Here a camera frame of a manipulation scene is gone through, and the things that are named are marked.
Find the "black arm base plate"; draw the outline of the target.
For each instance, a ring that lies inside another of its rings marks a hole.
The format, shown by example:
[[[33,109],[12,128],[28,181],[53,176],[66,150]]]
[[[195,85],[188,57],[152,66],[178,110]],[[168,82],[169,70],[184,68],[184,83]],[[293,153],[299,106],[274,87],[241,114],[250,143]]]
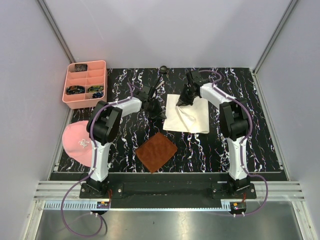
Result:
[[[111,208],[119,209],[218,209],[223,200],[257,199],[254,184],[236,193],[228,191],[227,173],[115,173],[96,190],[93,182],[82,183],[81,199],[111,198]]]

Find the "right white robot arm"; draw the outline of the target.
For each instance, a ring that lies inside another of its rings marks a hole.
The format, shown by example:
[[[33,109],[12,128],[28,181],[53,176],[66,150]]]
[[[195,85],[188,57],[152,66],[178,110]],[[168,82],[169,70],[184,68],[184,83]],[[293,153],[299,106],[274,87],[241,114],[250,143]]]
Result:
[[[250,187],[250,176],[246,163],[247,138],[253,130],[253,121],[244,98],[236,98],[217,86],[222,79],[211,81],[201,76],[202,71],[186,73],[187,83],[179,96],[177,107],[191,106],[195,98],[203,98],[219,110],[219,127],[227,140],[229,152],[228,180],[225,191],[232,198],[239,198]]]

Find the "white cloth napkin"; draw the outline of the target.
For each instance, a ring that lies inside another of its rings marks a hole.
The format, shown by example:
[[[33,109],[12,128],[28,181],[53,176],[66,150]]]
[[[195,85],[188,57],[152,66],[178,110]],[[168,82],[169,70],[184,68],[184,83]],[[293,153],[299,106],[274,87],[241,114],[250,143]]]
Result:
[[[196,97],[193,105],[177,106],[179,95],[168,94],[165,107],[165,131],[208,134],[209,104],[204,98]]]

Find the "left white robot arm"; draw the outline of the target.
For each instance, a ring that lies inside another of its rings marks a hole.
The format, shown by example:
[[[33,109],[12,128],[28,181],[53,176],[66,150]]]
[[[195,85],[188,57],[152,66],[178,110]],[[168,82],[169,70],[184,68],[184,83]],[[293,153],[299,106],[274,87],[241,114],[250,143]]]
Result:
[[[89,174],[84,178],[84,193],[91,192],[97,198],[103,198],[108,193],[109,151],[123,117],[144,110],[152,119],[166,119],[156,93],[155,86],[144,86],[137,92],[131,91],[125,99],[109,103],[101,100],[97,103],[86,126],[92,145],[92,157]]]

